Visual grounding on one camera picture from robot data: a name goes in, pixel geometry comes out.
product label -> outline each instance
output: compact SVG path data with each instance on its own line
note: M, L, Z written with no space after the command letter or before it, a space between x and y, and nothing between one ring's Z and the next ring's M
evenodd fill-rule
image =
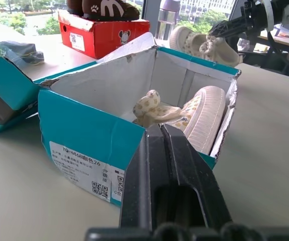
M112 198L121 202L124 182L124 170L111 167L111 195Z
M83 52L85 51L82 35L70 33L70 42L72 44L72 48L81 50Z
M110 165L54 142L50 142L50 148L55 165L67 179L110 202L112 172Z

red shoe box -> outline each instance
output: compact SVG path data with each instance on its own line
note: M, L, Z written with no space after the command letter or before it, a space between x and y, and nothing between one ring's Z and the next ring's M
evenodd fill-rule
M59 11L63 44L100 59L127 42L149 32L146 20L132 22L93 22Z

paw print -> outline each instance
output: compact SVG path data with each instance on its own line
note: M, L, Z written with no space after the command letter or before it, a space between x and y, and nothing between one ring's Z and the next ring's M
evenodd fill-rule
M93 6L91 7L91 12L97 13L98 10L99 10L99 7L98 7L97 5L93 5Z

shoe box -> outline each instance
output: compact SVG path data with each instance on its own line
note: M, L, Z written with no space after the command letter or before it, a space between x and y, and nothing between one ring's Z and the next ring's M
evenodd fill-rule
M235 111L240 75L238 69L158 47L151 33L98 61L35 81L0 57L1 69L0 132L38 108L50 161L69 181L116 205L120 180L145 132L131 121L136 102L155 89L162 102L178 106L200 88L222 88L222 123L211 152L199 153L212 169Z
M93 22L66 11L59 11L59 23L63 44L95 59L149 32L150 28L146 20Z

teal shoe box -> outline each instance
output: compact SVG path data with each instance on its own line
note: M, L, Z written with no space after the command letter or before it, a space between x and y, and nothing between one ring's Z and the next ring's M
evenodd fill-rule
M8 119L0 114L0 131L36 111L37 101L50 159L68 180L116 205L124 171L145 131L132 123L135 103L155 89L163 103L181 107L202 87L223 88L227 107L221 127L211 152L200 154L213 168L235 111L240 75L237 69L158 47L150 33L97 62L36 81L0 58L0 69L5 66L11 74L0 73L0 99L10 111ZM32 103L30 112L25 110Z

